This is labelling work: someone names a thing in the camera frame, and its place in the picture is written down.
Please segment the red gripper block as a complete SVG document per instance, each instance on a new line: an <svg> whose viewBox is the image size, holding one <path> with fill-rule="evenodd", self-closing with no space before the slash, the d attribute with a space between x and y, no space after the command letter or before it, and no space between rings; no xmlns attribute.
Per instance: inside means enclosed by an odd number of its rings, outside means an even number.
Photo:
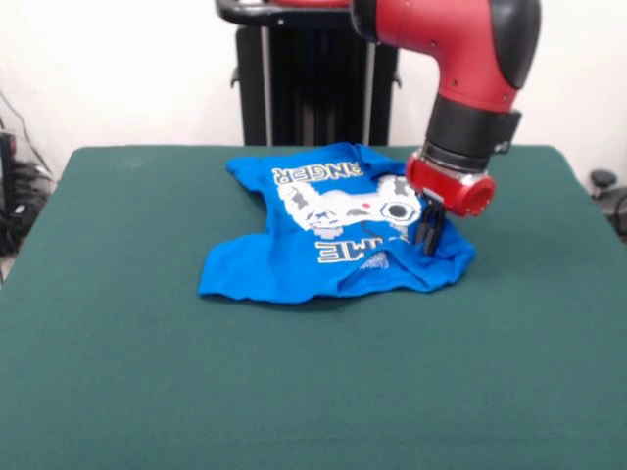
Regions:
<svg viewBox="0 0 627 470"><path fill-rule="evenodd" d="M439 246L446 210L460 217L478 216L491 204L497 188L487 172L447 169L430 162L418 151L407 161L406 180L425 198L414 242L424 243L423 251L428 256L433 256Z"/></svg>

